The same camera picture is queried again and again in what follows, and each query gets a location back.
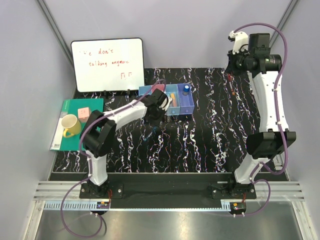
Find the gray wall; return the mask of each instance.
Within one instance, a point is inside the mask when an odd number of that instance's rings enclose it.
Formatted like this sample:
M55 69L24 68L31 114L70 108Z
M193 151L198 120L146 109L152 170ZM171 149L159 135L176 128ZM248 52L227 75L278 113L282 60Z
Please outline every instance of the gray wall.
M319 8L319 0L300 1L283 30L288 41L288 62L282 91L289 128L297 133L296 142L289 148L289 173L301 184L320 237ZM284 52L281 39L276 41L273 52Z
M75 80L35 0L1 1L0 23L0 239L17 240Z
M46 0L66 42L140 37L146 68L225 67L230 31L277 25L290 0ZM270 32L252 27L250 32Z

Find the orange object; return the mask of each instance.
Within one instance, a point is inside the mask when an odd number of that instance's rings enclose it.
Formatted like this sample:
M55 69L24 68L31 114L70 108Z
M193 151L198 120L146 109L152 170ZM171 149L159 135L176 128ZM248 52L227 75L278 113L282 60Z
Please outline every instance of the orange object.
M174 93L171 93L171 94L170 94L170 97L172 98L172 106L173 106L173 107L177 107L178 105L177 105L177 100L176 100L175 94L174 94Z

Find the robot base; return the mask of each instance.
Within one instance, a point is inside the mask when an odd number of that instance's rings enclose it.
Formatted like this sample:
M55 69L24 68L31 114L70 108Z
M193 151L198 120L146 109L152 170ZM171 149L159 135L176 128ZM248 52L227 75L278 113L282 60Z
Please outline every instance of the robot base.
M101 186L93 184L90 180L88 183L81 185L79 194L80 199L121 199L124 185L121 182L105 182Z
M212 198L221 200L221 199L244 199L244 193L245 193L245 199L256 199L256 191L255 186L253 184L249 184L246 186L246 188L242 189L233 189L228 190L227 188L224 189L224 186L226 184L215 184L214 186L211 186L212 191Z

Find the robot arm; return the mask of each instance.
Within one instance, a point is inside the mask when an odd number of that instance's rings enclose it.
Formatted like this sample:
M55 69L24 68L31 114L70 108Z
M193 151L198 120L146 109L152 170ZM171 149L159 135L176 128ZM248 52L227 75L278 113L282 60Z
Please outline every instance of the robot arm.
M246 140L247 155L241 165L235 170L229 184L232 191L243 189L250 185L262 168L261 162L267 163L284 151L282 138L278 129L281 124L285 130L287 146L296 140L296 133L289 131L281 93L281 78L274 89L275 80L282 66L279 55L272 55L269 47L270 34L256 33L249 37L245 32L233 31L229 40L234 41L233 49L228 52L227 74L238 76L250 73L250 84L260 113L259 132L249 135ZM277 91L277 104L280 122L277 122L274 91Z
M101 186L107 179L106 163L107 153L113 145L116 131L126 124L145 118L151 125L159 125L163 119L171 98L159 89L155 89L152 95L145 96L141 101L133 100L112 111L100 112L95 110L91 113L83 132L97 119L108 115L109 117L94 125L83 138L83 147L90 156L92 166L89 164L92 177L90 181L95 186Z

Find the pink block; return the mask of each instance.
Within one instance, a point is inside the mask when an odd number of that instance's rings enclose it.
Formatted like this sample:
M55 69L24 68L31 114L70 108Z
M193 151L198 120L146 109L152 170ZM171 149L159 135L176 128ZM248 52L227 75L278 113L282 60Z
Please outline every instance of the pink block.
M91 114L89 107L79 108L78 109L78 119L82 123L86 123L88 121L88 118Z
M156 90L159 89L160 91L164 92L165 91L165 85L164 84L157 84L152 88L152 93Z

